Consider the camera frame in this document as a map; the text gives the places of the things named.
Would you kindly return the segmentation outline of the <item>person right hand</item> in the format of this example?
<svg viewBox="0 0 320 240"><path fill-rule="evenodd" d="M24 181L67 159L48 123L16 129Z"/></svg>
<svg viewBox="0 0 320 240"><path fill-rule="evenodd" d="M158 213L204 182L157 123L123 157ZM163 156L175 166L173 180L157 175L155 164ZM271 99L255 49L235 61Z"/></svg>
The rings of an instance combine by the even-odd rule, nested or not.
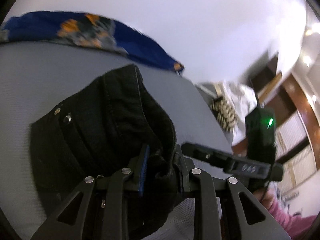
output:
<svg viewBox="0 0 320 240"><path fill-rule="evenodd" d="M255 191L253 195L261 202L261 204L269 209L274 201L274 190L269 188L263 188Z"/></svg>

